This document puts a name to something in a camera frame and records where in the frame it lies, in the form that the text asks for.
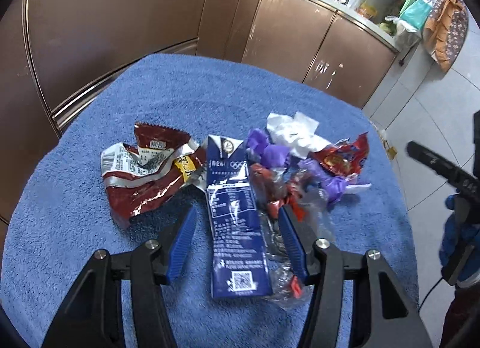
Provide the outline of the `orange patterned hanging cloth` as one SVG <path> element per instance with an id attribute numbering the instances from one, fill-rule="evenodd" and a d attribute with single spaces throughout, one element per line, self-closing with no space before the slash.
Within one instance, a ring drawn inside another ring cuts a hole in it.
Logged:
<path id="1" fill-rule="evenodd" d="M 469 30 L 469 11 L 464 0 L 436 0 L 422 32 L 423 45 L 447 73 L 456 61 Z"/>

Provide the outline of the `brown kitchen cabinets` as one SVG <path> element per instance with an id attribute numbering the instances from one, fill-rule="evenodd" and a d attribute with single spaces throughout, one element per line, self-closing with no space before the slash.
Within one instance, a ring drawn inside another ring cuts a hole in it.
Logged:
<path id="1" fill-rule="evenodd" d="M 397 48 L 335 0 L 2 0 L 3 223 L 74 118 L 163 52 L 246 62 L 363 107 Z"/>

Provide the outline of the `blue milk carton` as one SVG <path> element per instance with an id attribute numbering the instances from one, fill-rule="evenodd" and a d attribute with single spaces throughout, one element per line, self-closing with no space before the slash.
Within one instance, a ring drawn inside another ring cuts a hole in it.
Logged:
<path id="1" fill-rule="evenodd" d="M 272 294 L 264 235 L 249 179 L 242 140 L 206 140 L 206 186 L 212 235 L 211 295 L 215 298 Z"/>

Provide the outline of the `dark red foil snack bag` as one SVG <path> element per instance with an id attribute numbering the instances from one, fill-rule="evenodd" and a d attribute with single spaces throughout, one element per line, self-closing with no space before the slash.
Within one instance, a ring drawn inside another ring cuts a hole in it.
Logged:
<path id="1" fill-rule="evenodd" d="M 100 156 L 112 218 L 121 228 L 189 185 L 206 159 L 205 149 L 179 129 L 137 122 L 134 136 L 136 146 L 119 142 Z"/>

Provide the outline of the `clear plastic wrapper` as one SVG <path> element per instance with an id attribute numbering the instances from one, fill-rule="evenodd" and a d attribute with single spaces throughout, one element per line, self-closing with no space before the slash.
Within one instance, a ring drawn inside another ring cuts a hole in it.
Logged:
<path id="1" fill-rule="evenodd" d="M 309 275 L 318 271 L 313 245 L 317 239 L 335 240 L 328 207 L 342 193 L 342 186 L 312 159 L 300 161 L 289 178 L 286 171 L 258 163 L 249 167 L 267 258 L 273 262 L 267 300 L 284 310 L 300 306 L 312 292 Z"/>

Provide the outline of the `teal hanging bag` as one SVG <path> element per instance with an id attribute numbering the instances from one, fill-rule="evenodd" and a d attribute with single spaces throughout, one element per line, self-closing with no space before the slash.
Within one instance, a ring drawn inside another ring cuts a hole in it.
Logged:
<path id="1" fill-rule="evenodd" d="M 432 0 L 405 0 L 400 10 L 400 20 L 421 31 L 432 8 Z"/>

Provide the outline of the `blue terry towel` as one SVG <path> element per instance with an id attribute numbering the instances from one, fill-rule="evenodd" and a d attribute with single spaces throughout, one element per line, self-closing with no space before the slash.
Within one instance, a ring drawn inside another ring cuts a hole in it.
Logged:
<path id="1" fill-rule="evenodd" d="M 262 298 L 211 296 L 212 235 L 202 191 L 183 185 L 161 207 L 118 226 L 105 177 L 184 180 L 210 135 L 242 140 L 270 114 L 302 114 L 331 142 L 368 139 L 360 182 L 330 213 L 337 246 L 385 255 L 412 299 L 419 295 L 411 225 L 377 131 L 362 111 L 325 93 L 245 64 L 152 54 L 135 63 L 67 128 L 37 165 L 14 210 L 2 259 L 1 304 L 39 347 L 74 279 L 100 248 L 134 250 L 193 205 L 198 221 L 182 274 L 163 289 L 180 347 L 294 347 L 306 304 L 283 310 Z"/>

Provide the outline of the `crumpled white tissue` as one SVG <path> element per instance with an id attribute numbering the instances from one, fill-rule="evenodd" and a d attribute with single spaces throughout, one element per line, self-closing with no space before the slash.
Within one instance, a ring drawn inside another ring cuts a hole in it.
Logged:
<path id="1" fill-rule="evenodd" d="M 306 159 L 333 144 L 316 134 L 319 122 L 297 111 L 294 117 L 271 112 L 267 118 L 267 131 L 274 144 L 286 146 L 298 159 Z"/>

